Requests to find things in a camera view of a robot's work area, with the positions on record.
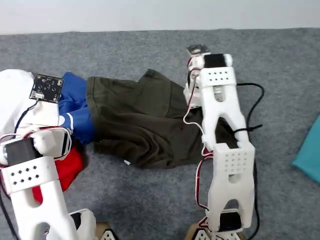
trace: white wall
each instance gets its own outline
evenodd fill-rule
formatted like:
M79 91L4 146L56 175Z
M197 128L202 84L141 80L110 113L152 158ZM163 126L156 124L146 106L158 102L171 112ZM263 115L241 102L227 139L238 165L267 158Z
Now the white wall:
M320 0L0 0L0 34L320 27Z

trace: green cloth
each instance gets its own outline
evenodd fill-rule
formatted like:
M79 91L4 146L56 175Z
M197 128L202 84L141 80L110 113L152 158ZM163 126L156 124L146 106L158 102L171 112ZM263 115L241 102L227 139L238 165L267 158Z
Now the green cloth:
M95 152L140 168L173 168L203 159L200 130L183 123L183 88L161 73L149 69L138 82L90 77L86 99L97 132ZM193 109L188 121L201 123L201 109ZM233 138L218 129L222 138Z

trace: white wire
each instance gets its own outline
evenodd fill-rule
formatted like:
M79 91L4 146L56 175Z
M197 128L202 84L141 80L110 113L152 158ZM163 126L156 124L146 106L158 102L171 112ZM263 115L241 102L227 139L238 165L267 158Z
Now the white wire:
M185 115L184 115L184 117L183 117L183 122L184 122L185 124L187 124L187 125L191 125L191 124L196 125L196 126L200 129L202 135L205 135L204 130L202 129L202 127L201 127L197 122L194 122L194 121L193 121L193 122L187 122L187 121L186 121L186 117L188 116L188 114L189 114L189 112L190 112L190 109L191 109L191 104L189 104L189 107L188 107L188 109L187 109L187 111L186 111L186 113L185 113Z

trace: black cable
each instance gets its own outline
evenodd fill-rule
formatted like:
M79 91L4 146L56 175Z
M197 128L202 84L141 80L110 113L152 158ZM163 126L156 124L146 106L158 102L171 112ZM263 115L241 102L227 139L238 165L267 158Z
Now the black cable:
M25 117L25 115L26 115L31 109L33 109L33 108L38 104L39 101L40 101L40 99L37 99L37 100L35 101L35 104L33 104L32 106L28 107L28 108L21 114L21 116L20 116L19 120L16 122L16 125L15 125L15 128L14 128L14 133L15 133L15 134L17 133L17 130L18 130L18 128L19 128L19 125L20 125L22 119Z
M260 97L253 104L253 106L251 107L251 109L246 117L246 121L245 121L246 126L248 129L250 129L249 123L250 123L251 115L252 115L253 111L255 110L255 108L257 107L257 105L262 100L262 98L265 96L265 89L263 86L261 86L257 83L254 83L254 82L238 83L237 86L255 86L255 87L258 87L261 89ZM259 228L260 228L260 214L259 214L259 208L258 208L258 171L257 171L256 161L254 161L254 163L253 163L253 181L254 181L254 210L255 210L255 215L256 215L256 227L255 227L253 234L247 240L252 240L257 235Z
M222 237L220 237L220 236L217 236L217 235L215 235L215 237L216 237L216 238L220 238L220 239L222 239L222 240L225 240L224 238L222 238Z
M12 236L14 237L15 240L20 240L18 235L17 235L17 233L16 233L14 225L11 222L11 219L10 219L9 214L7 212L6 206L5 206L5 204L4 204L3 200L2 200L1 189L0 189L0 207L1 207L1 210L3 212L4 218L5 218L6 222L8 223L8 226L10 228Z

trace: red fabric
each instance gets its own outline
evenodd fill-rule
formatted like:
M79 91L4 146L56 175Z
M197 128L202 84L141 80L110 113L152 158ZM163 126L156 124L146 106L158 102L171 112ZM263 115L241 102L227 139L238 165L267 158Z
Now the red fabric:
M84 160L81 154L73 147L64 160L55 161L62 191L68 189L70 184L76 178L77 174L84 169ZM42 204L43 197L40 186L32 188L33 196L36 201Z

